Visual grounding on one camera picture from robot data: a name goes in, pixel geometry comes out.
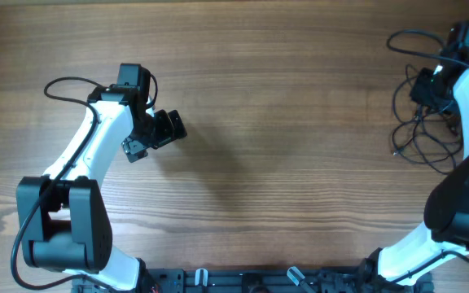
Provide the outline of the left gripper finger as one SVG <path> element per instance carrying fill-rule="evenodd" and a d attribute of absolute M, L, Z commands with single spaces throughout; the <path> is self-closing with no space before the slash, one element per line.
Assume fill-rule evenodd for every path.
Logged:
<path fill-rule="evenodd" d="M 154 146 L 163 147 L 175 140 L 175 125 L 173 119 L 165 110 L 155 113 Z"/>
<path fill-rule="evenodd" d="M 172 110 L 168 113 L 168 115 L 173 125 L 173 140 L 175 141 L 185 138 L 187 136 L 187 131 L 178 111 Z"/>

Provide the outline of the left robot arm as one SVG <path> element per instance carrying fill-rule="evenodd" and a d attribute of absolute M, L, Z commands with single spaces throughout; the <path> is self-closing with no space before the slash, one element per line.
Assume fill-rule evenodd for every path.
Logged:
<path fill-rule="evenodd" d="M 138 63 L 120 65 L 117 81 L 99 83 L 85 119 L 63 154 L 16 188 L 20 229 L 11 249 L 14 281 L 42 291 L 77 281 L 108 292 L 160 292 L 143 260 L 113 244 L 101 185 L 118 151 L 133 163 L 186 136 L 178 111 L 154 109 L 155 76 Z"/>

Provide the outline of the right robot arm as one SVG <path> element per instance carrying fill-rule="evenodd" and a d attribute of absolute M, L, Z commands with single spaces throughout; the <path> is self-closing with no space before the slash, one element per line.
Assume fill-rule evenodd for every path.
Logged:
<path fill-rule="evenodd" d="M 398 243 L 374 251 L 351 273 L 321 273 L 321 286 L 333 279 L 354 292 L 430 292 L 433 269 L 453 259 L 469 264 L 469 20 L 455 23 L 446 39 L 419 29 L 412 34 L 436 41 L 439 52 L 393 46 L 392 41 L 404 35 L 403 31 L 393 33 L 386 47 L 404 55 L 435 59 L 438 64 L 404 80 L 417 107 L 414 117 L 400 125 L 412 125 L 413 134 L 407 142 L 393 147 L 401 155 L 423 135 L 445 153 L 440 158 L 421 154 L 420 164 L 434 168 L 450 160 L 452 168 L 429 195 L 420 225 Z"/>

